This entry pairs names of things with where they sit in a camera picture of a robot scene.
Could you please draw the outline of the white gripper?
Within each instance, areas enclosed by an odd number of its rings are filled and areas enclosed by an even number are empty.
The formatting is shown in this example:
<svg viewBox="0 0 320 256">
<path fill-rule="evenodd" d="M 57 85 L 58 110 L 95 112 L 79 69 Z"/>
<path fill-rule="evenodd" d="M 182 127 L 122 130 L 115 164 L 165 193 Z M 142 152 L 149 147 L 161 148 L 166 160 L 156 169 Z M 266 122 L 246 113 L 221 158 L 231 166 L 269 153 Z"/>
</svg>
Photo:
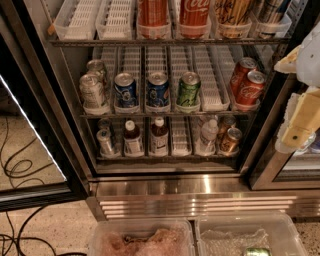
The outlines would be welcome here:
<svg viewBox="0 0 320 256">
<path fill-rule="evenodd" d="M 274 65 L 284 74 L 297 73 L 300 82 L 309 87 L 301 95 L 293 93 L 285 114 L 281 142 L 297 149 L 320 128 L 320 22 L 298 45 Z"/>
</svg>

